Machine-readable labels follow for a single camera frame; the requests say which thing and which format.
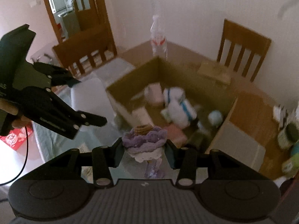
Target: finger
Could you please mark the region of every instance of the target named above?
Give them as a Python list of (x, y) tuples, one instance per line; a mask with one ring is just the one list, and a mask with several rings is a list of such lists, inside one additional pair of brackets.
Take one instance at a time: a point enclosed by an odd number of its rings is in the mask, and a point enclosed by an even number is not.
[(24, 115), (21, 116), (21, 120), (25, 121), (25, 122), (31, 122), (31, 119), (28, 119), (27, 117), (25, 117)]
[(22, 121), (20, 119), (16, 119), (11, 123), (11, 126), (14, 128), (22, 128), (24, 126), (28, 125), (28, 122)]
[(9, 114), (12, 115), (17, 115), (19, 110), (16, 106), (14, 106), (11, 102), (5, 100), (5, 99), (0, 99), (0, 109), (6, 111)]

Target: wooden door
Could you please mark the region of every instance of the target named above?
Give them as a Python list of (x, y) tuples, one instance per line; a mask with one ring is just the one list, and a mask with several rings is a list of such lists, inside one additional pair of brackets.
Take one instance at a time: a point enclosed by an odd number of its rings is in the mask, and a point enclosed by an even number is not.
[(95, 0), (73, 0), (74, 9), (82, 31), (100, 24)]

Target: wooden chair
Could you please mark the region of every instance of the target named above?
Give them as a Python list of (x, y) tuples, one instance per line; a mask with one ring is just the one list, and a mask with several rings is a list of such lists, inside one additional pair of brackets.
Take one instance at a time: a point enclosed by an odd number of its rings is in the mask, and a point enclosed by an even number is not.
[(221, 55), (223, 52), (224, 42), (226, 39), (231, 41), (231, 47), (229, 48), (228, 56), (225, 61), (225, 66), (227, 67), (231, 62), (235, 45), (239, 44), (242, 46), (237, 62), (234, 66), (234, 71), (238, 71), (245, 49), (251, 51), (250, 56), (247, 60), (247, 63), (242, 73), (243, 77), (246, 77), (254, 55), (258, 54), (261, 56), (260, 61), (258, 62), (258, 65), (255, 68), (255, 71), (250, 79), (250, 81), (253, 82), (265, 59), (265, 56), (271, 44), (271, 39), (264, 37), (260, 34), (257, 34), (256, 32), (250, 29), (247, 29), (239, 24), (236, 24), (234, 22), (225, 19), (220, 49), (217, 58), (218, 62), (220, 62)]
[[(105, 25), (98, 25), (75, 34), (68, 40), (54, 46), (53, 50), (62, 67), (69, 69), (74, 76), (77, 76), (77, 70), (74, 68), (75, 63), (82, 76), (86, 71), (80, 62), (81, 58), (87, 56), (92, 68), (100, 67), (107, 63), (104, 52), (114, 46), (114, 41), (109, 39)], [(102, 59), (99, 66), (96, 65), (92, 56), (92, 53), (97, 50)], [(116, 50), (113, 50), (113, 52), (115, 57), (117, 52)]]

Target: black cable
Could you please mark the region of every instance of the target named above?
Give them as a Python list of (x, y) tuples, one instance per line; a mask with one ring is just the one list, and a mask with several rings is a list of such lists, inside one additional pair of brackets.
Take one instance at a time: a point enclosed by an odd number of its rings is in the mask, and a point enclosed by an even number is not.
[(0, 203), (2, 203), (2, 202), (7, 202), (8, 201), (8, 199), (6, 198), (6, 199), (1, 199), (0, 200)]
[(15, 181), (21, 175), (21, 173), (23, 172), (23, 170), (25, 168), (25, 165), (27, 163), (27, 158), (28, 158), (28, 146), (29, 146), (29, 143), (28, 143), (28, 131), (27, 131), (27, 127), (26, 126), (25, 126), (25, 131), (26, 131), (26, 137), (27, 137), (27, 151), (26, 151), (26, 158), (25, 158), (24, 165), (23, 165), (21, 171), (19, 172), (19, 174), (17, 176), (15, 176), (12, 180), (10, 180), (10, 181), (8, 181), (6, 183), (0, 184), (0, 186), (7, 185), (7, 184), (11, 183), (12, 181)]

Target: dark lid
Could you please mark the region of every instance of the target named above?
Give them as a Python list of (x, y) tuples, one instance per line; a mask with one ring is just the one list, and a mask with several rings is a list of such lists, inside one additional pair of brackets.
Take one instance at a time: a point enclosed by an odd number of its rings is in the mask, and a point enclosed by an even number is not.
[(294, 123), (289, 123), (286, 126), (286, 136), (289, 141), (295, 143), (299, 140), (299, 130)]

